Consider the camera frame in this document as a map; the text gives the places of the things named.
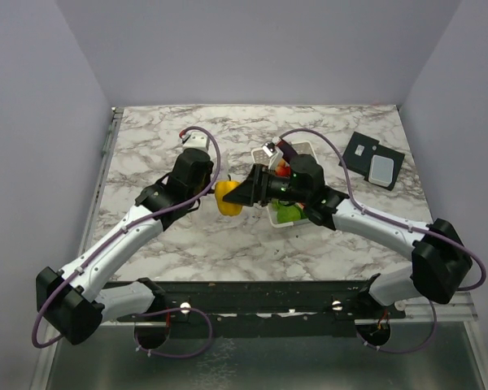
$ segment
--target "yellow bell pepper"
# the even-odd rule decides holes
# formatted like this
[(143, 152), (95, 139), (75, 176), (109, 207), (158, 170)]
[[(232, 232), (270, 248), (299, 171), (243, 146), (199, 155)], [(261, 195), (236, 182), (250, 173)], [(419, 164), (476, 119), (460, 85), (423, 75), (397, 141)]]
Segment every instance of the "yellow bell pepper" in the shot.
[(241, 214), (242, 206), (223, 201), (224, 195), (235, 189), (240, 183), (234, 180), (222, 180), (215, 184), (215, 199), (222, 215), (235, 216)]

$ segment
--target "wall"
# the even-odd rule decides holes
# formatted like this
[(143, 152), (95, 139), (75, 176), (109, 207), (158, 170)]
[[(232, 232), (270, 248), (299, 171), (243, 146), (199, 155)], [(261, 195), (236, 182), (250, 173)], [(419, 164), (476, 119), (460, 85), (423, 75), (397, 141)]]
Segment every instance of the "wall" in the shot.
[(110, 117), (54, 2), (0, 1), (0, 389), (30, 385), (34, 278), (76, 255)]
[(402, 103), (459, 0), (57, 0), (115, 106)]
[[(488, 0), (462, 1), (401, 116), (434, 216), (488, 268)], [(488, 348), (488, 280), (473, 299)]]

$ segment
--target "marble tabletop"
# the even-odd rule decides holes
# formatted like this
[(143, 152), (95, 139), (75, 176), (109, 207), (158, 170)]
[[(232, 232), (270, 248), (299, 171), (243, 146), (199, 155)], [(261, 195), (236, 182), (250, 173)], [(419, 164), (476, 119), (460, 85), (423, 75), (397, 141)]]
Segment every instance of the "marble tabletop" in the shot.
[[(356, 198), (409, 219), (431, 221), (416, 166), (395, 106), (147, 106), (129, 107), (115, 144), (101, 200), (94, 242), (120, 221), (141, 190), (172, 169), (181, 152), (178, 132), (202, 126), (216, 137), (223, 171), (242, 180), (251, 169), (251, 149), (291, 128), (314, 128), (343, 151), (354, 131), (405, 154), (393, 191), (351, 173)], [(345, 191), (333, 151), (312, 135), (329, 185)], [(215, 157), (213, 148), (210, 151)], [(360, 236), (312, 224), (271, 226), (267, 211), (246, 207), (238, 217), (216, 211), (213, 197), (201, 210), (175, 222), (141, 248), (114, 280), (354, 280), (395, 271), (406, 260)]]

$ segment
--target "table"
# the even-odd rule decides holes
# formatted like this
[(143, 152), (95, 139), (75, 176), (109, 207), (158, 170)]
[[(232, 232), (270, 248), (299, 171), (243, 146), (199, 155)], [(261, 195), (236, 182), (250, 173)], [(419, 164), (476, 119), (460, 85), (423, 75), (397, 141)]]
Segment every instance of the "table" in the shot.
[[(242, 180), (251, 169), (251, 149), (291, 128), (314, 128), (343, 151), (354, 131), (405, 154), (393, 191), (351, 173), (356, 197), (368, 206), (409, 219), (431, 221), (412, 154), (395, 106), (147, 106), (124, 110), (107, 175), (94, 240), (120, 221), (141, 190), (171, 171), (181, 152), (178, 132), (202, 126), (216, 137), (223, 165)], [(311, 135), (326, 180), (345, 191), (333, 151)], [(213, 197), (201, 210), (175, 222), (141, 248), (114, 280), (355, 280), (395, 271), (406, 260), (363, 237), (311, 224), (275, 229), (261, 207), (230, 218)]]

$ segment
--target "white basket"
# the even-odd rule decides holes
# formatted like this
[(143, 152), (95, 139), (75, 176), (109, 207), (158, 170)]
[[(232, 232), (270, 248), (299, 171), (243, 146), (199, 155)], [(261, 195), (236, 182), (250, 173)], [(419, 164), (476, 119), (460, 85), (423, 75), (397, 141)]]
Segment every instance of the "white basket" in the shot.
[[(318, 157), (315, 154), (315, 150), (312, 148), (311, 142), (295, 141), (291, 143), (291, 146), (293, 146), (294, 150), (296, 150), (296, 152), (299, 154), (310, 154), (312, 157), (315, 158), (316, 162), (318, 163)], [(269, 164), (269, 157), (262, 150), (262, 148), (253, 149), (251, 151), (251, 157), (253, 158), (253, 163), (263, 164), (266, 166)], [(294, 222), (278, 223), (277, 212), (272, 208), (271, 205), (268, 205), (267, 209), (269, 222), (274, 228), (289, 228), (291, 226), (304, 225), (311, 222), (309, 221), (309, 219), (300, 219)]]

